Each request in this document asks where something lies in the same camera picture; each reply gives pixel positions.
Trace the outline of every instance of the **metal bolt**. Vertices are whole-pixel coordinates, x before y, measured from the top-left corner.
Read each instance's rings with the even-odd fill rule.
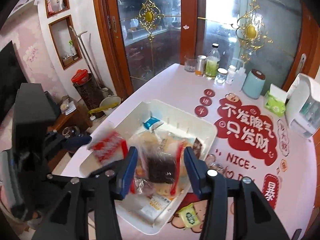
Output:
[[[210,177],[215,177],[218,175],[218,172],[215,171],[215,170],[208,170],[207,171],[207,174],[210,176]]]
[[[80,181],[80,180],[79,180],[78,177],[74,177],[74,178],[72,178],[72,179],[70,180],[70,182],[71,182],[72,184],[77,184],[79,181]]]
[[[115,174],[115,172],[113,170],[107,170],[105,173],[104,173],[107,177],[111,177]]]
[[[251,179],[249,177],[243,177],[242,178],[242,181],[245,183],[245,184],[250,184],[251,183]]]

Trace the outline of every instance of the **silver can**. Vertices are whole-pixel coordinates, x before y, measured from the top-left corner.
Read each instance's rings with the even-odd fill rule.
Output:
[[[204,75],[204,66],[206,61],[207,61],[207,57],[204,55],[199,55],[197,57],[196,71],[195,71],[196,76],[202,77]]]

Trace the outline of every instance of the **yellow gem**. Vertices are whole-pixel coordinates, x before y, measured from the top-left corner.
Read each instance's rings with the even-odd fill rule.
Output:
[[[249,39],[254,39],[254,38],[257,36],[257,31],[256,31],[256,29],[254,28],[254,26],[249,25],[249,26],[247,27],[247,30],[246,30],[245,34],[247,35],[247,37],[248,37]]]
[[[147,13],[145,14],[144,18],[145,18],[145,20],[146,20],[147,22],[151,22],[151,21],[153,20],[153,15],[152,15],[151,12],[147,12]]]

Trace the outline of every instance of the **pink wallpaper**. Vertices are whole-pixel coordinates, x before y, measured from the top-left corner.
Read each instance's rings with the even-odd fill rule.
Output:
[[[31,83],[40,83],[58,102],[67,95],[44,44],[37,7],[33,6],[0,30],[0,50],[13,42],[19,64]],[[0,125],[0,152],[11,148],[13,109]]]

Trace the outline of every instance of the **brown woven trash bin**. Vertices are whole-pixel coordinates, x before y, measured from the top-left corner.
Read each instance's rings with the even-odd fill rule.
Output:
[[[83,101],[85,102],[89,110],[100,107],[101,101],[104,99],[102,91],[98,88],[94,79],[92,79],[92,74],[89,73],[88,80],[82,85],[77,85],[73,83],[73,86],[78,91]],[[103,112],[95,113],[96,118],[101,118],[104,116]]]

